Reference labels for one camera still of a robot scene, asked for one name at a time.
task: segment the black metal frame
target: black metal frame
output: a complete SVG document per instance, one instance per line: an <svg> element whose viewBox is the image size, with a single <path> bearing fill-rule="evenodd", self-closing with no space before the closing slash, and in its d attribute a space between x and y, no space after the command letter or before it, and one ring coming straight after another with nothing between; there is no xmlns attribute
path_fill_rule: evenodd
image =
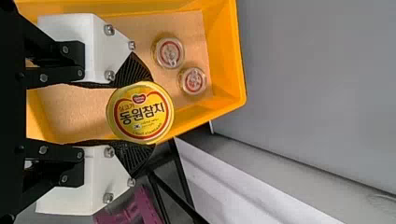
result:
<svg viewBox="0 0 396 224"><path fill-rule="evenodd" d="M139 173L138 177L146 175L148 181L152 186L154 196L157 200L158 206L160 208L163 221L165 224L170 224L170 218L166 212L165 205L163 203L163 197L160 193L160 188L168 194L194 221L195 224L206 224L207 222L199 213L195 211L194 203L191 197L191 192L187 178L184 173L183 166L181 164L180 156L177 151L177 145L175 139L168 141L170 151L162 154L161 156L150 160L148 165L142 172ZM180 181L181 187L183 188L184 196L186 201L184 201L180 196L177 195L167 184L165 184L156 174L155 170L173 161L177 169L178 179Z"/></svg>
<svg viewBox="0 0 396 224"><path fill-rule="evenodd" d="M12 0L0 3L0 67L3 128L0 176L0 223L16 215L54 187L84 184L84 151L26 137L26 92L30 89L82 80L85 45L56 42L19 14ZM26 68L25 59L39 67ZM32 161L24 169L25 161Z"/></svg>

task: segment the small round container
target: small round container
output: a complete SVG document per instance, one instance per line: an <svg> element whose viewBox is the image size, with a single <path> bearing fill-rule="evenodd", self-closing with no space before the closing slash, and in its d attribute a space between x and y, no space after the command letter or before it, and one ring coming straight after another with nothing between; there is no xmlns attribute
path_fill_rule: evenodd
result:
<svg viewBox="0 0 396 224"><path fill-rule="evenodd" d="M206 90L206 75L198 67L182 70L178 74L178 86L188 95L199 95Z"/></svg>
<svg viewBox="0 0 396 224"><path fill-rule="evenodd" d="M153 56L161 67L176 69L184 62L184 47L175 37L162 38L154 44Z"/></svg>
<svg viewBox="0 0 396 224"><path fill-rule="evenodd" d="M142 81L114 91L106 116L117 137L151 145L169 132L175 112L166 90L153 82Z"/></svg>

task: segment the pink object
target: pink object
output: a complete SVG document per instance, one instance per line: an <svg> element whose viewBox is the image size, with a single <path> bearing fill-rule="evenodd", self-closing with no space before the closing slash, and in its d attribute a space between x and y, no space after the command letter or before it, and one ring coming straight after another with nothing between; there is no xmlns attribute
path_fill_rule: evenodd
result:
<svg viewBox="0 0 396 224"><path fill-rule="evenodd" d="M134 201L121 212L110 215L102 209L93 216L93 221L95 224L131 224L138 217L143 218L144 224L163 224L143 186L135 191Z"/></svg>

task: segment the yellow can label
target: yellow can label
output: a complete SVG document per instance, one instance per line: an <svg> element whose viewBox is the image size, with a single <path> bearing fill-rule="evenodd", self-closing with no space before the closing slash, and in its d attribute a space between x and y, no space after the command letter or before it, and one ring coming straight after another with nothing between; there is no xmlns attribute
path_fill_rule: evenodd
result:
<svg viewBox="0 0 396 224"><path fill-rule="evenodd" d="M153 144L170 129L174 108L168 93L150 82L117 90L107 106L107 120L121 138Z"/></svg>

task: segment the white surface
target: white surface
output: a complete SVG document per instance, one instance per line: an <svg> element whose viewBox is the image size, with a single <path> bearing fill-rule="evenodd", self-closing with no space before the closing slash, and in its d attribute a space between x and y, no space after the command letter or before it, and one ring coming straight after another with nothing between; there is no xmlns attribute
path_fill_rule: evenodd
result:
<svg viewBox="0 0 396 224"><path fill-rule="evenodd" d="M37 201L37 213L71 216L91 216L106 204L105 193L114 200L127 189L129 174L116 156L105 157L106 146L85 147L84 185L77 189L54 188Z"/></svg>
<svg viewBox="0 0 396 224"><path fill-rule="evenodd" d="M348 224L394 224L396 203L375 200L378 189L199 129L181 136L208 154Z"/></svg>
<svg viewBox="0 0 396 224"><path fill-rule="evenodd" d="M342 223L177 139L195 206L210 223Z"/></svg>
<svg viewBox="0 0 396 224"><path fill-rule="evenodd" d="M238 10L248 100L215 132L396 193L396 1Z"/></svg>
<svg viewBox="0 0 396 224"><path fill-rule="evenodd" d="M38 17L37 26L56 41L78 40L85 44L85 77L80 82L109 83L105 71L117 73L131 54L130 41L115 30L106 35L107 23L94 14L62 14Z"/></svg>

